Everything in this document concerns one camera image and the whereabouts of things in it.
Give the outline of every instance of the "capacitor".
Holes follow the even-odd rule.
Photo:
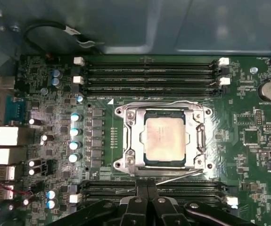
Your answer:
[[[34,167],[34,166],[40,166],[41,165],[41,160],[36,159],[36,160],[31,160],[28,162],[29,167]]]
[[[41,168],[40,167],[35,167],[35,168],[32,168],[28,171],[28,174],[29,175],[36,175],[38,173],[41,173]]]
[[[42,125],[42,121],[39,120],[39,119],[30,119],[30,120],[28,121],[28,123],[29,123],[30,125],[34,125],[34,126],[40,126],[40,125]]]
[[[54,136],[53,135],[42,135],[41,136],[41,140],[42,141],[51,141],[54,139]]]
[[[271,80],[264,82],[258,87],[258,95],[263,101],[271,101]]]
[[[46,197],[48,199],[54,199],[58,195],[59,191],[56,188],[51,189],[47,192]]]
[[[57,79],[61,79],[63,77],[62,73],[57,69],[52,70],[51,76]]]
[[[40,89],[40,92],[42,95],[47,95],[49,93],[49,90],[47,88]]]
[[[77,113],[73,113],[71,116],[70,116],[70,120],[71,121],[80,121],[81,120],[81,116]]]
[[[78,148],[81,147],[81,143],[79,141],[72,141],[70,144],[69,144],[69,148],[70,150],[77,150]]]
[[[82,131],[80,129],[71,128],[70,131],[69,131],[69,134],[74,137],[74,136],[80,135],[81,132]]]
[[[75,163],[81,159],[81,155],[79,153],[73,153],[68,157],[69,162]]]
[[[51,84],[55,86],[57,89],[62,87],[62,82],[57,78],[52,79]]]
[[[85,98],[83,96],[77,96],[77,102],[83,104],[85,102]]]
[[[57,199],[54,199],[54,200],[49,200],[47,203],[46,203],[46,207],[47,209],[53,209],[55,208],[55,206],[58,204],[58,200]]]
[[[29,205],[30,203],[36,201],[37,197],[35,195],[31,195],[30,197],[26,198],[23,200],[23,205],[24,206],[27,206]]]

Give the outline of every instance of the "black cable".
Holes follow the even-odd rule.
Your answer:
[[[55,21],[48,21],[48,20],[38,20],[35,22],[30,23],[30,25],[28,25],[24,30],[23,30],[23,40],[33,49],[37,50],[38,52],[40,52],[41,54],[45,55],[47,58],[51,59],[53,58],[52,55],[50,53],[48,53],[47,51],[45,51],[43,48],[41,48],[39,45],[37,45],[36,43],[34,43],[33,41],[31,41],[28,38],[28,33],[30,31],[32,31],[35,28],[38,27],[54,27],[54,28],[58,28],[61,29],[62,31],[66,31],[67,26],[65,24],[61,24]],[[90,39],[88,39],[87,37],[85,37],[84,35],[80,34],[79,32],[77,32],[77,34],[71,34],[70,35],[74,36],[78,42],[87,42],[90,41]],[[96,47],[91,47],[91,50],[94,54],[102,54],[102,52],[96,48]]]
[[[39,45],[37,45],[36,43],[34,43],[33,41],[31,41],[28,38],[28,33],[30,31],[32,31],[33,29],[38,28],[38,27],[54,27],[54,28],[58,28],[58,29],[61,29],[61,30],[65,30],[66,29],[66,25],[58,23],[58,22],[54,22],[54,21],[38,20],[38,21],[35,21],[35,22],[31,23],[23,31],[23,40],[31,48],[33,48],[33,49],[37,50],[38,52],[44,54],[47,58],[51,58],[50,53],[48,53],[47,51],[45,51],[44,49],[42,49]]]

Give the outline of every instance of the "white capacitor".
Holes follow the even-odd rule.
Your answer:
[[[79,153],[73,153],[68,157],[68,160],[71,163],[75,163],[75,162],[79,161],[80,158],[81,158],[81,155]]]
[[[70,120],[71,121],[80,121],[81,120],[81,116],[77,113],[73,113],[71,116],[70,116]]]
[[[71,128],[70,131],[69,131],[69,134],[71,136],[77,136],[77,135],[80,135],[81,133],[81,130],[80,129],[77,129],[77,128]]]
[[[70,144],[69,144],[69,148],[70,150],[77,150],[78,148],[81,147],[81,143],[79,141],[72,141]]]

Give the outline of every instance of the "green circuit board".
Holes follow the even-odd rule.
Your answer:
[[[211,62],[220,56],[84,56],[90,62]],[[26,225],[41,226],[69,214],[68,195],[59,193],[59,208],[46,209],[45,192],[83,180],[134,180],[113,168],[113,162],[122,156],[123,121],[115,116],[115,108],[137,101],[197,101],[214,112],[205,125],[206,149],[208,159],[215,169],[209,175],[195,179],[220,180],[227,185],[238,187],[238,214],[241,218],[257,225],[271,226],[271,102],[262,101],[257,93],[260,84],[271,78],[269,58],[255,56],[230,57],[230,78],[227,91],[219,97],[109,97],[87,96],[78,104],[69,87],[72,79],[72,60],[63,57],[59,63],[46,64],[38,56],[23,56],[16,86],[26,93],[25,120],[36,118],[44,121],[37,127],[43,134],[52,134],[55,139],[45,146],[40,144],[28,147],[28,158],[57,160],[55,174],[45,178],[46,190],[40,194],[40,201],[27,207]],[[257,67],[256,74],[250,73]],[[57,69],[63,77],[62,88],[51,86],[51,71]],[[40,90],[47,88],[48,94]],[[83,120],[70,121],[70,115],[78,113]],[[68,156],[71,141],[71,127],[83,130],[74,141],[84,143],[80,149],[81,161],[71,164]],[[88,157],[93,151],[90,147],[90,134],[96,130],[100,134],[97,144],[101,158],[94,162]],[[38,178],[26,177],[25,183],[31,184]]]

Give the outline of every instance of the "connector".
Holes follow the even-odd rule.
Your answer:
[[[20,146],[33,144],[34,129],[0,126],[0,145]]]

